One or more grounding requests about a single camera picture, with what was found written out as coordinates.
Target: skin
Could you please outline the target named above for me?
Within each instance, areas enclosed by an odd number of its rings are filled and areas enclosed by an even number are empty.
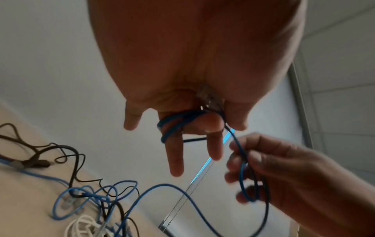
[[[239,141],[258,178],[267,178],[271,204],[292,219],[324,237],[375,236],[375,187],[305,147],[262,134]],[[238,182],[242,159],[235,143],[230,148],[234,152],[225,180],[233,184]],[[252,178],[249,172],[245,178]],[[253,186],[246,190],[254,195]],[[247,203],[241,192],[236,199]],[[265,200],[262,189],[260,199]]]
[[[135,129],[149,108],[160,119],[200,108],[196,91],[207,84],[223,99],[228,125],[244,130],[250,110],[294,58],[306,0],[89,0],[88,9],[105,65],[126,98],[125,129]],[[209,155],[220,159],[223,125],[208,113],[171,136],[171,174],[184,172],[183,133],[207,134]]]

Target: white cable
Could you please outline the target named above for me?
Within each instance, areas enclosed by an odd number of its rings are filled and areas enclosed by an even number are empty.
[[[69,225],[65,228],[64,231],[64,237],[93,237],[91,227],[95,227],[97,230],[101,227],[100,224],[96,223],[94,218],[92,218],[89,215],[81,215],[76,220],[69,223]],[[104,237],[104,235],[107,235],[109,237],[113,237],[114,234],[105,228],[105,230],[102,231],[102,234],[100,237]]]

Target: hand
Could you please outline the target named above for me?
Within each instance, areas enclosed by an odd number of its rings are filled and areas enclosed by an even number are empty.
[[[200,108],[196,91],[208,84],[225,101],[229,126],[244,130],[251,108],[292,62],[306,0],[90,0],[88,7],[105,65],[127,100],[125,129],[135,129],[148,108],[160,119]],[[184,171],[182,132],[207,134],[218,160],[222,129],[221,117],[208,113],[170,137],[171,174]]]
[[[249,165],[268,181],[270,203],[295,221],[324,237],[369,237],[375,234],[375,188],[323,154],[261,134],[239,138]],[[242,159],[235,143],[225,174],[238,181]],[[245,178],[251,179],[249,172]],[[265,200],[261,188],[260,199]],[[254,187],[247,193],[254,196]],[[246,203],[242,193],[236,195]]]

